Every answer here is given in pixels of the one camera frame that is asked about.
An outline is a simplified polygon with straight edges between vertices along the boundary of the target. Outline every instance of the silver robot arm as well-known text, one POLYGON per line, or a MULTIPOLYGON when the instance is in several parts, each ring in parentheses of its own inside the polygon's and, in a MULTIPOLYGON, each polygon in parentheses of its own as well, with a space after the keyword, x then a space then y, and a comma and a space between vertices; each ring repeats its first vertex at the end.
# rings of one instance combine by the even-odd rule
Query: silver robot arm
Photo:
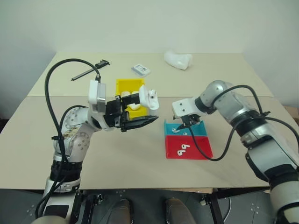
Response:
MULTIPOLYGON (((65 219, 66 223, 75 223, 78 220, 81 206, 81 192, 78 190, 81 182, 80 173, 82 163, 88 150, 90 139, 94 132, 104 129, 111 131, 120 128, 122 132, 129 129, 145 126, 158 118, 158 116, 142 116, 129 119, 125 111, 127 105, 140 103, 148 107, 149 112, 157 112, 159 103, 154 90, 147 91, 145 86, 139 93, 126 97, 116 96, 115 100, 106 103, 106 85, 97 80, 90 81, 89 107, 75 106, 70 109, 62 122, 61 131, 64 137, 66 163, 62 163, 62 153, 58 140, 54 140, 54 158, 51 174, 46 181, 43 196, 45 197, 54 181, 58 178, 59 186, 49 200, 44 204, 39 216, 57 216, 65 219)), ((37 219, 37 223, 47 219, 37 219)))
POLYGON ((173 102, 174 119, 181 118, 180 128, 185 128, 218 110, 231 126, 241 122, 236 131, 248 149, 246 161, 258 178, 269 182, 277 223, 299 223, 299 157, 273 125, 255 119, 260 114, 245 97, 230 91, 215 101, 232 86, 217 80, 198 98, 173 102))

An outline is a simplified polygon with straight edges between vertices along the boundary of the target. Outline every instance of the beige tabletop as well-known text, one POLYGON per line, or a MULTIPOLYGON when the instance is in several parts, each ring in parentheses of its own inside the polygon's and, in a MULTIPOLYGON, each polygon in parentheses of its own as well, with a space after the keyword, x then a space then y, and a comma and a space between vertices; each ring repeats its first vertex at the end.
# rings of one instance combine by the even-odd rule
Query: beige tabletop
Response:
MULTIPOLYGON (((105 59, 111 62, 100 70, 102 82, 107 84, 107 95, 115 95, 117 78, 138 78, 131 67, 141 63, 151 69, 145 78, 148 88, 158 92, 159 119, 140 129, 121 133, 100 131, 93 135, 83 162, 82 189, 119 188, 220 188, 265 186, 255 177, 244 158, 246 148, 237 134, 230 150, 218 162, 174 160, 165 157, 164 120, 172 121, 171 103, 180 98, 198 96, 216 79, 234 84, 252 86, 260 97, 264 111, 271 116, 298 126, 284 107, 245 62, 241 54, 193 54, 193 66, 186 71, 177 70, 163 61, 162 54, 91 54, 57 53, 0 134, 1 163, 0 188, 44 189, 53 159, 56 135, 44 98, 44 78, 49 68, 66 58, 81 58, 92 63, 105 59)), ((87 105, 91 73, 78 81, 70 79, 89 69, 79 63, 58 68, 50 81, 50 95, 58 119, 72 105, 87 105)), ((240 91, 255 102, 250 93, 240 91)), ((226 144, 231 127, 219 115, 203 117, 214 156, 219 156, 226 144)), ((274 124, 297 150, 292 133, 280 124, 274 124)))

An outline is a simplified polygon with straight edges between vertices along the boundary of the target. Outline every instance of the white wall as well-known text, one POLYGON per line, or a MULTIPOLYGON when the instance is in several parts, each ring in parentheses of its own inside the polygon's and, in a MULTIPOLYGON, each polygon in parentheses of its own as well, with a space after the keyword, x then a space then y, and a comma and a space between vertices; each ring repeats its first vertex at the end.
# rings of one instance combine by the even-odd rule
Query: white wall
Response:
POLYGON ((244 52, 282 103, 298 105, 298 11, 297 0, 2 0, 0 116, 56 51, 244 52))

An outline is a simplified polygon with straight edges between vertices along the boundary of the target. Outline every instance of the yellow bin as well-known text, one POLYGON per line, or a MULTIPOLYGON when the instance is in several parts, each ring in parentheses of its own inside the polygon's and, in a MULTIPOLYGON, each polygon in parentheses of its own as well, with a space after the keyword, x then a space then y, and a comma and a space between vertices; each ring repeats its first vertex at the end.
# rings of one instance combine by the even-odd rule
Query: yellow bin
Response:
MULTIPOLYGON (((129 91, 132 93, 133 91, 139 91, 139 88, 144 85, 143 78, 135 78, 135 79, 117 79, 116 80, 116 96, 121 95, 124 91, 129 91)), ((147 115, 147 110, 145 107, 141 106, 138 110, 133 111, 130 107, 126 109, 129 112, 130 119, 140 116, 147 115)))

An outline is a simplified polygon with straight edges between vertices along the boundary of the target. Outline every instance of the gray floor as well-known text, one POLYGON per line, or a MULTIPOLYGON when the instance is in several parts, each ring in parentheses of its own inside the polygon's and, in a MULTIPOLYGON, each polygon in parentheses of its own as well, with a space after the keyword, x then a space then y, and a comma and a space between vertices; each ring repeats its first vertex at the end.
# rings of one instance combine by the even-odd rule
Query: gray floor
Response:
MULTIPOLYGON (((213 224, 209 206, 201 206, 201 194, 156 189, 99 190, 106 200, 95 207, 93 224, 105 224, 114 203, 128 198, 134 204, 135 224, 164 224, 163 201, 169 197, 180 199, 188 207, 198 224, 213 224)), ((29 224, 34 220, 34 209, 41 195, 27 191, 0 189, 0 223, 29 224)), ((231 198, 232 209, 225 224, 271 224, 272 207, 269 194, 258 192, 231 198)), ((219 200, 226 212, 228 199, 219 200)), ((82 219, 84 205, 81 208, 82 219)))

